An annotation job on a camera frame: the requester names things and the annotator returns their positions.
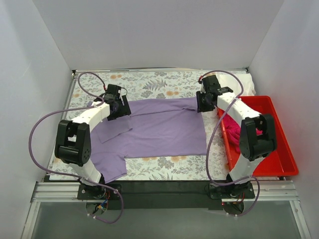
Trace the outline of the purple t shirt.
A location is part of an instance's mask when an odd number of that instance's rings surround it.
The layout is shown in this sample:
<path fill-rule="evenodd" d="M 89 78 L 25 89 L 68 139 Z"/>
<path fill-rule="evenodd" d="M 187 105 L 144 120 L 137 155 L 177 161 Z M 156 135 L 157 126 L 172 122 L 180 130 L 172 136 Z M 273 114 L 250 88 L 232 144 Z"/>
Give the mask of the purple t shirt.
<path fill-rule="evenodd" d="M 106 183 L 126 175 L 126 158 L 206 154 L 196 98 L 145 99 L 131 114 L 104 120 L 91 131 L 91 160 Z"/>

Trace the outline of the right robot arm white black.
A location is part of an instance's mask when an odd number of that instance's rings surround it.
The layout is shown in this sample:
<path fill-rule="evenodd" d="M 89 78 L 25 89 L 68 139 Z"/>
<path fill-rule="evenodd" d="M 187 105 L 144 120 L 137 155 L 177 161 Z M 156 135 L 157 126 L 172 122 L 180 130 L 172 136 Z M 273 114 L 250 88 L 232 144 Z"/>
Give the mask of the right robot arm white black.
<path fill-rule="evenodd" d="M 201 89 L 196 93 L 197 111 L 221 109 L 240 127 L 240 156 L 226 182 L 218 183 L 209 178 L 212 184 L 225 187 L 229 197 L 237 198 L 244 191 L 243 185 L 252 179 L 257 166 L 277 149 L 275 120 L 272 115 L 261 114 L 247 106 L 231 88 L 222 87 L 216 75 L 201 76 L 198 82 Z"/>

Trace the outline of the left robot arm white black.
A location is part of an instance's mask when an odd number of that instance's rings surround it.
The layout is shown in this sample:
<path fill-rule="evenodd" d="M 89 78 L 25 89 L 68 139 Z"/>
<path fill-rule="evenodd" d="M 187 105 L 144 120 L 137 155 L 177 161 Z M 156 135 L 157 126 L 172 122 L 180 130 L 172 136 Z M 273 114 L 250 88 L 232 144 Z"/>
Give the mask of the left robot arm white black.
<path fill-rule="evenodd" d="M 131 114 L 124 88 L 109 84 L 103 96 L 104 102 L 93 104 L 71 120 L 62 120 L 58 124 L 55 157 L 70 164 L 79 176 L 79 180 L 89 185 L 89 193 L 95 199 L 105 196 L 106 187 L 101 180 L 102 174 L 91 160 L 91 131 L 103 120 L 115 120 Z"/>

